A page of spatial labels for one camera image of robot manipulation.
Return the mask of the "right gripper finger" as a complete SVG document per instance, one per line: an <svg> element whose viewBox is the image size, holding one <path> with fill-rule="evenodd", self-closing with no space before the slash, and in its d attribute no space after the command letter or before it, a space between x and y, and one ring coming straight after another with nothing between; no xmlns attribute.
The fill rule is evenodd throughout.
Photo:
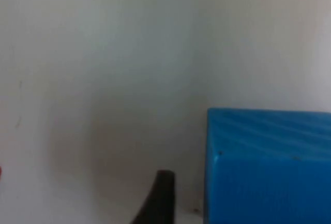
<svg viewBox="0 0 331 224"><path fill-rule="evenodd" d="M133 219L133 224L175 223L176 176L171 170L159 170L152 187Z"/></svg>

